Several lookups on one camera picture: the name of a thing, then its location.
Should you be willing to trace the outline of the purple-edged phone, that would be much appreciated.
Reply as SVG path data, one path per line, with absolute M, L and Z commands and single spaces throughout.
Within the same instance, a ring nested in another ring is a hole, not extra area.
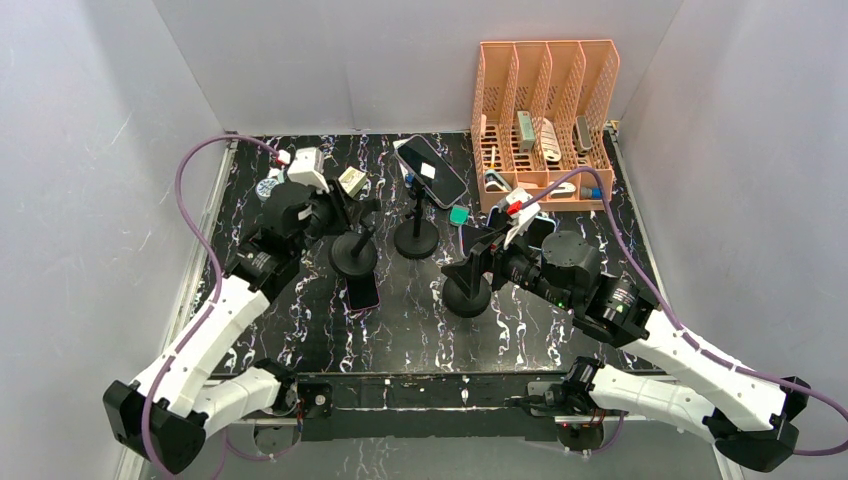
M 347 305 L 351 312 L 371 310 L 380 305 L 377 274 L 375 272 L 358 278 L 346 277 L 345 284 Z

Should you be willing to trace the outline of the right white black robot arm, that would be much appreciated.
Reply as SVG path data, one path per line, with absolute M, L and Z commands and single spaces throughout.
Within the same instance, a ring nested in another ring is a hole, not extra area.
M 762 381 L 745 375 L 737 361 L 708 354 L 703 340 L 671 324 L 650 291 L 605 273 L 599 251 L 580 234 L 554 232 L 533 249 L 508 242 L 504 230 L 485 229 L 463 260 L 442 271 L 444 304 L 460 317 L 479 315 L 495 290 L 512 283 L 570 312 L 586 336 L 671 376 L 654 381 L 580 357 L 561 383 L 531 384 L 509 406 L 536 415 L 641 415 L 692 433 L 759 472 L 794 454 L 799 432 L 793 421 L 807 405 L 806 384 L 793 377 Z

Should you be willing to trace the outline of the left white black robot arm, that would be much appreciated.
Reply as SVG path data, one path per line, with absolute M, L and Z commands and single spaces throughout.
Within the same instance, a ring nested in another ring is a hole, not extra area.
M 356 199 L 337 179 L 326 188 L 288 181 L 275 186 L 234 256 L 215 263 L 215 286 L 174 341 L 131 382 L 115 380 L 103 403 L 115 439 L 167 474 L 183 472 L 206 440 L 257 411 L 299 410 L 298 375 L 273 359 L 255 362 L 214 387 L 206 382 L 223 356 L 298 275 L 303 255 L 331 237 L 344 248 L 337 273 L 374 271 L 371 214 L 377 198 Z

